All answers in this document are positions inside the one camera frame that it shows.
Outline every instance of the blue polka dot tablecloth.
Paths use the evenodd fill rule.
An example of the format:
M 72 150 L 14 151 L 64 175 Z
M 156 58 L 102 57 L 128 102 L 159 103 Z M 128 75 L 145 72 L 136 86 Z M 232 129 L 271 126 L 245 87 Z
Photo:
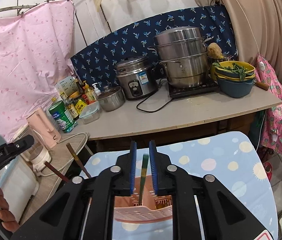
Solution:
M 270 182 L 260 159 L 241 132 L 227 132 L 199 140 L 157 147 L 169 155 L 171 163 L 185 169 L 189 174 L 203 177 L 213 174 L 223 183 L 253 215 L 278 239 L 278 219 Z M 129 151 L 101 152 L 93 155 L 85 167 L 92 176 L 115 165 L 119 155 Z M 135 176 L 141 175 L 143 154 L 149 149 L 138 149 Z M 151 174 L 150 162 L 148 175 Z M 113 220 L 113 240 L 172 240 L 172 219 L 132 224 Z

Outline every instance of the pink pineapple cloth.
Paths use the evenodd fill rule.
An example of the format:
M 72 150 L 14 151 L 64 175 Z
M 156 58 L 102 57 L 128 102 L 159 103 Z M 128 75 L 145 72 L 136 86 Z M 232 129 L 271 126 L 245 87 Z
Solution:
M 260 62 L 264 63 L 264 69 L 259 66 Z M 264 57 L 258 56 L 256 70 L 257 80 L 268 84 L 269 93 L 273 93 L 282 100 L 282 85 L 278 81 L 274 69 Z M 282 154 L 282 104 L 267 109 L 263 127 L 260 145 Z
M 71 1 L 58 0 L 0 18 L 0 134 L 7 141 L 51 104 L 54 85 L 72 72 L 73 13 Z

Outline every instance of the metal screw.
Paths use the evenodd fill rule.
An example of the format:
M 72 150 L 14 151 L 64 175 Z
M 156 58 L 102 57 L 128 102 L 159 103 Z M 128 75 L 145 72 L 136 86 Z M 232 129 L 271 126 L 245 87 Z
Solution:
M 205 176 L 205 180 L 208 181 L 208 182 L 214 182 L 215 181 L 215 177 L 213 175 L 207 175 Z
M 82 181 L 83 181 L 83 178 L 80 177 L 80 176 L 76 176 L 76 177 L 74 177 L 74 178 L 72 179 L 72 182 L 73 182 L 74 184 L 80 184 Z
M 168 171 L 176 171 L 176 170 L 177 170 L 177 166 L 175 166 L 175 165 L 169 165 L 169 166 L 167 167 L 167 169 L 168 169 Z
M 121 170 L 121 167 L 119 167 L 119 166 L 112 166 L 110 168 L 110 171 L 112 171 L 112 172 L 119 172 L 120 170 Z

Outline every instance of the navy blue fabric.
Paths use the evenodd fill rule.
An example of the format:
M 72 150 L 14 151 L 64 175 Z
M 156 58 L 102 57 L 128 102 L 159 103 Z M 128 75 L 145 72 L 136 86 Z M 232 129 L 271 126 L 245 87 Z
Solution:
M 88 84 L 98 82 L 99 87 L 115 80 L 114 65 L 129 56 L 148 56 L 155 68 L 156 78 L 164 77 L 155 51 L 147 49 L 153 46 L 153 37 L 168 28 L 194 26 L 201 29 L 205 37 L 214 36 L 212 41 L 221 47 L 222 52 L 237 56 L 237 48 L 230 17 L 224 5 L 187 8 L 159 14 L 130 25 L 90 44 L 74 55 L 71 60 L 82 80 Z

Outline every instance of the pink basket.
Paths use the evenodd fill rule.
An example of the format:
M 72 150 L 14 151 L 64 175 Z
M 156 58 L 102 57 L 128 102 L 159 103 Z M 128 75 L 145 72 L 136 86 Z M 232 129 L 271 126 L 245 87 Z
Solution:
M 142 205 L 139 206 L 140 177 L 135 178 L 132 197 L 115 197 L 114 219 L 126 223 L 153 223 L 172 218 L 171 196 L 158 197 L 152 176 L 146 176 Z

